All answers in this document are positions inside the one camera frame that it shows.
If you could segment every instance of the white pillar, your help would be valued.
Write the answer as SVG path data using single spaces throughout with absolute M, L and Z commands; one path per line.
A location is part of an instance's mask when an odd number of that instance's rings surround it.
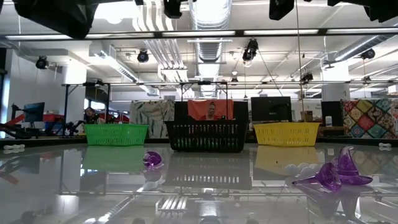
M 348 81 L 347 62 L 334 63 L 333 68 L 323 68 L 323 81 Z M 349 84 L 329 84 L 322 86 L 322 101 L 349 100 Z
M 64 77 L 64 83 L 66 84 L 82 84 L 87 79 L 87 69 L 85 66 L 79 63 L 71 63 L 68 66 L 62 67 L 62 75 Z M 74 86 L 69 87 L 69 92 L 74 89 Z M 83 119 L 84 115 L 84 104 L 86 96 L 86 87 L 79 86 L 73 90 L 68 96 L 67 106 L 67 122 L 78 121 Z M 65 100 L 60 102 L 60 112 L 63 114 Z

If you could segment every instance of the black basket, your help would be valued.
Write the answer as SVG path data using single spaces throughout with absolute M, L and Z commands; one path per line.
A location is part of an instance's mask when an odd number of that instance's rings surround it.
M 241 152 L 248 122 L 165 121 L 175 151 Z
M 251 190 L 249 153 L 174 153 L 163 185 Z

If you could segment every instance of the plastic basket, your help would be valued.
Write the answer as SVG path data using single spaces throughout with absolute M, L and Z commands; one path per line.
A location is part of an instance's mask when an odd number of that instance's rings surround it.
M 249 153 L 174 153 L 163 185 L 251 190 Z
M 144 144 L 148 125 L 86 124 L 89 146 L 136 146 Z
M 165 121 L 170 147 L 175 151 L 240 152 L 248 122 Z
M 255 124 L 257 142 L 271 146 L 314 146 L 319 123 Z
M 83 160 L 83 169 L 140 172 L 144 168 L 144 154 L 144 146 L 89 146 Z

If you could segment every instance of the purple toy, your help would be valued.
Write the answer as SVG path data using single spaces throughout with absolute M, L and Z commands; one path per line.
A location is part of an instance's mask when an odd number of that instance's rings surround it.
M 353 149 L 353 146 L 346 146 L 340 150 L 340 154 L 338 156 L 338 160 L 334 160 L 333 162 L 337 167 L 337 173 L 340 177 L 340 180 L 343 184 L 351 184 L 351 185 L 364 185 L 372 182 L 372 177 L 366 177 L 360 175 L 358 169 L 355 166 L 353 158 L 349 151 Z
M 330 162 L 325 163 L 319 170 L 319 173 L 305 179 L 293 181 L 292 184 L 311 184 L 316 182 L 333 192 L 341 188 L 341 182 L 336 167 Z
M 154 167 L 162 162 L 162 157 L 157 152 L 147 152 L 142 159 L 146 167 Z

